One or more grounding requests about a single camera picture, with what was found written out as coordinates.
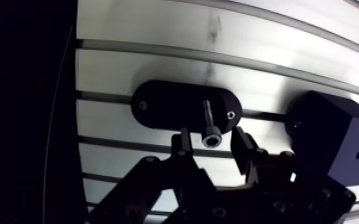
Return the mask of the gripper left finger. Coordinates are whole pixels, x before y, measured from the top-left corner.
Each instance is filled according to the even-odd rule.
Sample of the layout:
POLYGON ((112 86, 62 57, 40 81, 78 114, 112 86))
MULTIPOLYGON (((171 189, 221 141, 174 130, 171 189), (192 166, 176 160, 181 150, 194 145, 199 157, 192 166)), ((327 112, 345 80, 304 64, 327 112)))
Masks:
POLYGON ((166 160, 142 158, 98 203, 89 223, 143 223, 162 191, 171 189, 178 207, 165 223, 202 223, 217 190, 193 158, 190 133, 182 128, 172 135, 171 155, 166 160))

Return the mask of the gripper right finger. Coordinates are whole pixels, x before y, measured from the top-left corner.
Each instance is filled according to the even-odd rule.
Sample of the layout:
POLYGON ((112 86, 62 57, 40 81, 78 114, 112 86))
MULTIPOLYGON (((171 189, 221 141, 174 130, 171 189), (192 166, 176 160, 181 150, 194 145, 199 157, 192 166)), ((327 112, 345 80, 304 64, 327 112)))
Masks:
POLYGON ((302 167, 289 151, 269 154, 236 126, 231 152, 245 185, 225 190, 227 223, 336 223, 356 196, 330 176, 302 167))

